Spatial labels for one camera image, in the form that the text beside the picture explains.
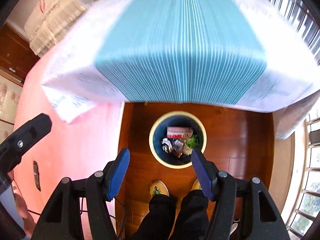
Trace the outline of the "green plastic wrapper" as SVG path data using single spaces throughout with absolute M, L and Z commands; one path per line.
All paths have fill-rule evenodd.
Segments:
M 191 149 L 197 148 L 199 146 L 197 135 L 193 135 L 191 138 L 187 139 L 185 145 Z

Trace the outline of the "white brown paper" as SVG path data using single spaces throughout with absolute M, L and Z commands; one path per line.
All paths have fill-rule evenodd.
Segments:
M 162 150 L 166 153 L 171 153 L 173 149 L 171 141 L 168 138 L 164 138 L 162 140 Z

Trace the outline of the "red strawberry milk carton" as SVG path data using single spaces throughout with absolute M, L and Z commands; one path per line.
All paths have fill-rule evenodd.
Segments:
M 193 129 L 191 127 L 167 127 L 168 138 L 191 138 Z

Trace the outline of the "yellow rimmed trash bin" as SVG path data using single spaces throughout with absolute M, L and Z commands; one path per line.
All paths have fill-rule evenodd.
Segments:
M 195 115 L 184 111 L 169 112 L 153 124 L 149 134 L 149 146 L 152 155 L 162 165 L 168 168 L 182 169 L 191 166 L 191 148 L 185 145 L 188 138 L 168 138 L 167 127 L 191 127 L 193 135 L 197 135 L 199 146 L 197 149 L 204 152 L 207 144 L 206 130 L 202 122 Z M 162 150 L 162 140 L 168 138 L 173 150 L 166 153 Z

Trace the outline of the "yellow right slipper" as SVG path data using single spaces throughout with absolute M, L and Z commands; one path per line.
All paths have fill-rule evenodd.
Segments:
M 202 190 L 201 184 L 198 179 L 196 179 L 192 185 L 191 191 L 194 191 L 194 190 Z

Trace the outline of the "yellow slipper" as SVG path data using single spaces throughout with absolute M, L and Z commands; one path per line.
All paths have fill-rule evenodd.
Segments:
M 150 186 L 150 196 L 164 195 L 169 196 L 169 190 L 161 180 L 153 181 Z
M 201 184 L 198 179 L 196 179 L 192 185 L 191 191 L 194 191 L 194 190 L 202 190 Z

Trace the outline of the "pink bed sheet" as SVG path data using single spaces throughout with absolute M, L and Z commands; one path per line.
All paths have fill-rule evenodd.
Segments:
M 32 147 L 14 169 L 17 209 L 24 231 L 31 236 L 46 202 L 63 177 L 87 178 L 102 170 L 118 154 L 124 104 L 100 103 L 72 123 L 62 121 L 41 87 L 42 75 L 53 51 L 31 69 L 18 102 L 14 128 L 40 113 L 50 116 L 51 132 Z

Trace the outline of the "yellow left slipper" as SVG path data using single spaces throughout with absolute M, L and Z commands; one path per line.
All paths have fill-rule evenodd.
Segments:
M 169 196 L 169 190 L 161 180 L 153 181 L 150 186 L 150 196 L 164 195 Z

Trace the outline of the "brown wooden door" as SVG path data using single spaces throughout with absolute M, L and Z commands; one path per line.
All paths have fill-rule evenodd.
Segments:
M 24 83 L 27 74 L 39 61 L 29 43 L 4 25 L 0 32 L 1 70 Z

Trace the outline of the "teal white patterned tablecloth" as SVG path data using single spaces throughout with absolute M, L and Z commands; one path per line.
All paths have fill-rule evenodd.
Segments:
M 319 65 L 268 0 L 97 0 L 56 45 L 42 88 L 73 121 L 99 102 L 276 113 L 319 92 Z

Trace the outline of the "white lace covered cabinet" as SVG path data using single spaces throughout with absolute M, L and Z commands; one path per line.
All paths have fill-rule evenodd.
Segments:
M 95 0 L 39 0 L 24 25 L 33 53 L 42 57 L 58 44 L 94 2 Z

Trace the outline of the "window metal grille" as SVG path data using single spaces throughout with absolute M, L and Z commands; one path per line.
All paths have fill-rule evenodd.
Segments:
M 271 0 L 319 61 L 319 5 Z M 273 115 L 276 127 L 270 194 L 290 239 L 303 239 L 319 214 L 319 92 Z

